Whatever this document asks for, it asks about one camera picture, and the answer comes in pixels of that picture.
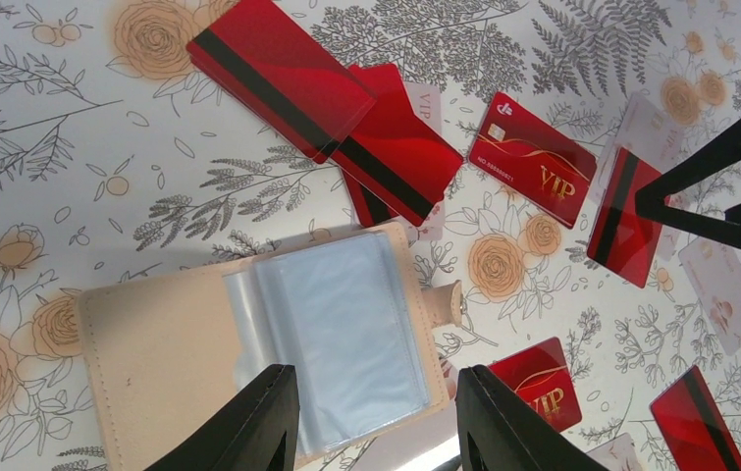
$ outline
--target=red card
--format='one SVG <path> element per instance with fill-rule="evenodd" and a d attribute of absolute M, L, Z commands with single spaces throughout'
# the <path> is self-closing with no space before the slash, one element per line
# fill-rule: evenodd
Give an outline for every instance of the red card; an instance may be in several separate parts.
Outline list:
<path fill-rule="evenodd" d="M 313 158 L 375 97 L 272 0 L 242 0 L 187 46 L 191 61 Z"/>
<path fill-rule="evenodd" d="M 515 353 L 489 369 L 557 431 L 581 422 L 578 396 L 557 337 Z"/>
<path fill-rule="evenodd" d="M 350 71 L 378 98 L 332 158 L 384 201 L 393 215 L 398 213 L 414 226 L 421 226 L 445 197 L 462 157 L 413 114 L 396 65 L 367 70 L 352 66 Z M 377 166 L 368 165 L 370 158 L 384 163 L 393 175 L 375 172 Z"/>
<path fill-rule="evenodd" d="M 393 71 L 390 67 L 371 67 L 367 69 L 350 67 L 349 70 L 353 75 L 363 80 L 366 85 L 370 86 L 374 93 L 387 94 L 391 90 L 401 89 L 401 91 L 405 92 L 405 98 L 407 98 L 407 91 L 404 88 L 404 82 L 401 81 L 398 70 Z M 379 83 L 384 83 L 385 86 L 372 86 Z M 406 110 L 401 111 L 402 118 L 407 119 L 404 115 L 406 111 L 411 110 L 409 99 L 406 103 L 399 106 L 407 107 Z M 344 185 L 352 200 L 352 206 L 355 208 L 356 219 L 362 227 L 369 228 L 376 226 L 398 216 L 396 211 L 376 197 L 369 189 L 362 186 L 356 179 L 345 172 L 342 172 L 342 175 L 344 177 Z"/>
<path fill-rule="evenodd" d="M 519 191 L 568 228 L 575 225 L 596 158 L 498 92 L 469 161 Z"/>
<path fill-rule="evenodd" d="M 587 246 L 587 256 L 621 278 L 644 288 L 662 224 L 636 215 L 636 191 L 660 173 L 621 147 Z"/>
<path fill-rule="evenodd" d="M 651 412 L 679 471 L 741 471 L 740 451 L 698 367 L 663 392 Z"/>

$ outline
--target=floral tablecloth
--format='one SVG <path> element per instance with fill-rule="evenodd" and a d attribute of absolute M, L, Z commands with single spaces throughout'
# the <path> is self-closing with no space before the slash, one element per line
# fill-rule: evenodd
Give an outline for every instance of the floral tablecloth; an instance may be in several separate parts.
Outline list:
<path fill-rule="evenodd" d="M 184 44 L 233 3 L 0 0 L 0 470 L 106 468 L 80 289 L 351 223 L 337 169 L 189 64 Z M 343 62 L 393 61 L 441 87 L 443 134 L 463 153 L 496 90 L 596 154 L 633 92 L 688 127 L 686 154 L 741 116 L 741 0 L 279 5 Z M 693 187 L 692 209 L 719 215 L 735 193 L 741 169 Z M 413 251 L 423 284 L 464 282 L 463 328 L 436 335 L 451 362 L 560 337 L 584 414 L 565 435 L 589 449 L 629 433 L 647 469 L 674 468 L 648 404 L 697 364 L 741 450 L 741 350 L 723 354 L 678 259 L 626 285 L 586 257 L 595 205 L 568 231 L 470 166 L 447 202 L 444 239 Z M 309 469 L 347 469 L 367 446 Z"/>

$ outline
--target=leather wallet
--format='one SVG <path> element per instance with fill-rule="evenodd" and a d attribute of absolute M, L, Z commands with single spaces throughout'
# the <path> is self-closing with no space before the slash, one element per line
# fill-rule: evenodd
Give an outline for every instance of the leather wallet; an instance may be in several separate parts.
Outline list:
<path fill-rule="evenodd" d="M 458 325 L 460 304 L 459 282 L 420 287 L 399 223 L 86 291 L 79 333 L 110 469 L 182 444 L 258 361 L 297 368 L 296 467 L 438 412 L 450 400 L 431 329 Z"/>

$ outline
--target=black magnetic stripe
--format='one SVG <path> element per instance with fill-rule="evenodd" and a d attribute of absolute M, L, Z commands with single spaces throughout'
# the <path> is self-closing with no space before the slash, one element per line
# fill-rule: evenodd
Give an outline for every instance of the black magnetic stripe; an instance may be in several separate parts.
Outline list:
<path fill-rule="evenodd" d="M 413 210 L 413 212 L 419 216 L 428 216 L 431 214 L 434 204 L 428 201 L 428 198 L 422 196 L 422 193 L 407 184 L 402 177 L 383 164 L 375 155 L 365 149 L 364 146 L 356 142 L 352 136 L 346 137 L 339 150 L 355 165 L 361 168 L 361 170 L 366 172 L 371 179 L 378 182 L 399 201 Z"/>
<path fill-rule="evenodd" d="M 254 70 L 239 54 L 211 29 L 199 34 L 194 43 L 201 47 L 223 69 L 235 76 L 272 111 L 281 116 L 298 134 L 324 155 L 330 156 L 337 148 L 355 165 L 360 167 L 371 179 L 392 193 L 399 201 L 420 216 L 430 214 L 434 205 L 419 191 L 402 179 L 393 170 L 383 164 L 352 137 L 347 137 L 341 145 L 304 114 L 280 90 Z"/>
<path fill-rule="evenodd" d="M 364 198 L 364 204 L 367 206 L 367 210 L 370 211 L 370 219 L 373 220 L 373 224 L 384 223 L 391 219 L 391 210 L 388 208 L 388 205 L 373 194 L 372 191 L 363 186 L 361 188 L 361 196 Z"/>
<path fill-rule="evenodd" d="M 235 76 L 240 83 L 257 95 L 260 101 L 283 118 L 316 150 L 329 157 L 339 147 L 339 143 L 335 142 L 332 136 L 322 130 L 270 81 L 245 62 L 228 44 L 217 37 L 214 31 L 206 29 L 195 37 L 193 42 L 211 56 L 220 67 Z"/>
<path fill-rule="evenodd" d="M 633 185 L 637 165 L 636 157 L 628 152 L 624 160 L 624 168 L 621 169 L 621 178 L 618 179 L 615 193 L 612 195 L 612 205 L 608 210 L 607 220 L 602 229 L 602 238 L 599 240 L 599 247 L 596 250 L 595 260 L 602 265 L 607 263 L 609 253 L 612 251 L 615 233 L 618 232 L 618 225 L 621 223 L 624 204 L 627 202 L 630 186 Z"/>
<path fill-rule="evenodd" d="M 694 375 L 687 374 L 683 379 L 685 381 L 685 387 L 688 389 L 688 394 L 691 395 L 691 400 L 694 401 L 694 406 L 703 418 L 706 430 L 708 430 L 711 440 L 719 452 L 719 457 L 722 458 L 722 464 L 725 465 L 725 469 L 728 471 L 740 471 L 740 464 L 734 459 L 734 453 L 731 452 L 731 448 L 725 440 L 725 435 L 715 425 L 716 417 L 706 401 L 706 394 L 708 393 L 700 389 L 700 385 L 697 383 Z"/>

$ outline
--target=leaf print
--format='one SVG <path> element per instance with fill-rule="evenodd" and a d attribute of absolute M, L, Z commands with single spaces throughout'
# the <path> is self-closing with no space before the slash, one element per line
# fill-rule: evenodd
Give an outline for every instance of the leaf print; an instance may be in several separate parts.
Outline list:
<path fill-rule="evenodd" d="M 185 157 L 189 159 L 196 158 L 196 155 L 193 153 L 193 150 L 190 147 L 188 147 L 187 144 L 182 142 L 182 140 L 179 139 L 178 137 L 174 137 L 174 145 L 177 146 L 177 149 L 179 149 L 180 152 L 182 152 Z"/>
<path fill-rule="evenodd" d="M 500 89 L 520 91 L 526 81 L 525 49 L 495 22 L 521 8 L 513 0 L 378 0 L 370 10 L 326 8 L 312 37 L 343 64 L 393 62 L 406 81 L 445 90 L 456 79 L 488 101 Z"/>
<path fill-rule="evenodd" d="M 41 427 L 43 425 L 38 419 L 30 419 L 17 426 L 3 449 L 0 460 L 6 461 L 31 445 L 40 433 Z"/>
<path fill-rule="evenodd" d="M 0 335 L 10 338 L 21 326 L 21 305 L 14 286 L 0 291 Z"/>
<path fill-rule="evenodd" d="M 556 32 L 536 19 L 532 25 L 547 45 L 547 50 L 533 48 L 538 63 L 535 93 L 567 88 L 581 94 L 579 79 L 591 94 L 597 90 L 609 95 L 610 65 L 622 93 L 627 94 L 627 74 L 632 71 L 644 84 L 645 60 L 653 41 L 665 45 L 662 25 L 671 27 L 667 8 L 658 0 L 634 2 L 599 2 L 594 0 L 559 0 L 569 13 L 539 0 Z"/>

